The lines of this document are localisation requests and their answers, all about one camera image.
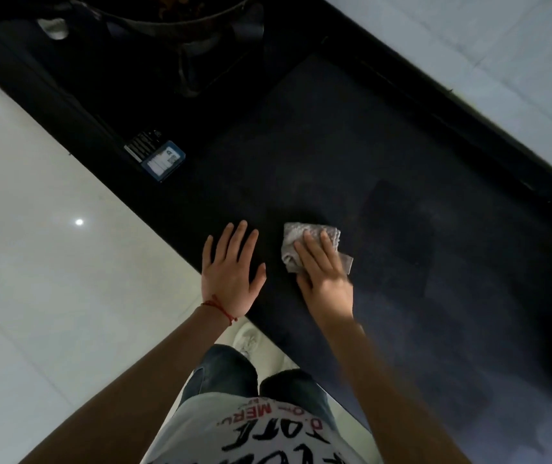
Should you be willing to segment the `grey cleaning cloth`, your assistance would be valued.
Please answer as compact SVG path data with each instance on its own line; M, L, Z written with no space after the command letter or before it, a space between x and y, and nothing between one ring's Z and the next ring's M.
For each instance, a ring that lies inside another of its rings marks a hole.
M346 275L349 275L351 266L353 264L353 257L343 254L339 251L338 246L340 243L341 231L333 226L327 225L314 225L308 223L288 222L284 224L283 228L283 241L281 245L281 260L285 265L288 273L304 273L305 268L303 263L295 250L295 241L303 240L304 232L310 232L311 235L317 240L320 240L321 232L325 231L339 255L342 266Z

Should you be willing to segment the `black gas stove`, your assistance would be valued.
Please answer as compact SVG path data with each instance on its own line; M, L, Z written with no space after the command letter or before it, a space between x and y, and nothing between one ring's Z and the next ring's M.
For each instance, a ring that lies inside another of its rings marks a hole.
M318 0L257 0L264 38L247 60L194 98L176 91L178 46L100 18L71 0L0 0L1 48L124 144L157 129L186 151L230 127L312 50Z

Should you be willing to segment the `person's left forearm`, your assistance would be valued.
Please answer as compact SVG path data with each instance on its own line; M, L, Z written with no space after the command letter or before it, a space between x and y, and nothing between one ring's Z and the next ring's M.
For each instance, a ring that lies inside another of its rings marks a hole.
M201 304L19 464L139 464L188 376L229 326Z

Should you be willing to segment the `person's right hand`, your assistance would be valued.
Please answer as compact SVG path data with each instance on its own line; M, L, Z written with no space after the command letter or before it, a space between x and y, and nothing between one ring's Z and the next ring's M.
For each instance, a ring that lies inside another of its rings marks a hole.
M303 240L295 242L295 250L303 263ZM307 274L312 282L313 299L304 299L304 301L311 316L322 330L354 321L353 285L349 281L335 249L334 252L335 274L309 275L306 270L304 273L299 273Z

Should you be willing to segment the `black cooking pan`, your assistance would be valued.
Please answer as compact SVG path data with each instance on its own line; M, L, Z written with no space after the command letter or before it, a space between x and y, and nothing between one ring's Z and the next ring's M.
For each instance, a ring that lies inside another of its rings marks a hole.
M209 38L257 0L71 0L100 18L153 38L177 42Z

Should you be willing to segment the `black stove pan support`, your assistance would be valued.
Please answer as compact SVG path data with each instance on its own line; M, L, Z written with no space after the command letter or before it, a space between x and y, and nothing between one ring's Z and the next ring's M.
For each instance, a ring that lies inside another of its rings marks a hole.
M264 5L255 1L206 39L180 44L177 93L185 98L199 96L262 47L263 38Z

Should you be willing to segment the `person's left hand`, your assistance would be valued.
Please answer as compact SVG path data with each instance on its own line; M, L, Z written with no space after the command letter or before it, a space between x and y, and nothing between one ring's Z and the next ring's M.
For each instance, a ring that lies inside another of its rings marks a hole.
M255 275L250 274L250 265L258 230L245 234L241 263L230 260L230 239L237 225L228 223L217 242L213 238L213 263L207 273L201 270L202 304L215 308L223 314L229 324L244 317L256 299L250 295L250 284Z

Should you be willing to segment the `white printed t-shirt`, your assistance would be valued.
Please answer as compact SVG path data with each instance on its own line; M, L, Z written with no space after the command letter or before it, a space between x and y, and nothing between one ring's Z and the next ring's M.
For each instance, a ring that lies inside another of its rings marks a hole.
M163 424L141 464L365 464L327 422L270 398L206 393Z

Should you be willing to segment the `white shoe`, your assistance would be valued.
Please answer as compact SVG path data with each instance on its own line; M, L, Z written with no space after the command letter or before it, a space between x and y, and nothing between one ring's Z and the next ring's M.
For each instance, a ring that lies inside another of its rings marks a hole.
M264 335L250 321L246 321L237 331L232 347L243 357L251 360L262 342Z

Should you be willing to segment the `dark blue jeans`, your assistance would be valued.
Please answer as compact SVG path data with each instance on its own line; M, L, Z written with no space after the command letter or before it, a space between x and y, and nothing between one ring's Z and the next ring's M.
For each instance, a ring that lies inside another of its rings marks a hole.
M287 369L258 382L256 368L233 347L214 344L204 355L182 391L180 405L205 393L243 398L266 397L298 406L337 431L326 392L300 368Z

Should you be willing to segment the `black striped label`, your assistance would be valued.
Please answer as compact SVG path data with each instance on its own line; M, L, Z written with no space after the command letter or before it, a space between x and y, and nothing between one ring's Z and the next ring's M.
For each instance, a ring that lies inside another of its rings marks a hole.
M164 142L165 139L161 131L157 129L144 129L125 143L124 149L138 163L143 163L154 155Z

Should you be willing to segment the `person's right forearm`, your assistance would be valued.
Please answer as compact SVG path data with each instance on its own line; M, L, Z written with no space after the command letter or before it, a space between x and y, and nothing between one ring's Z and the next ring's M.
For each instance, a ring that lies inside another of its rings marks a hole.
M317 324L385 464L472 464L430 411L398 385L353 318L319 317Z

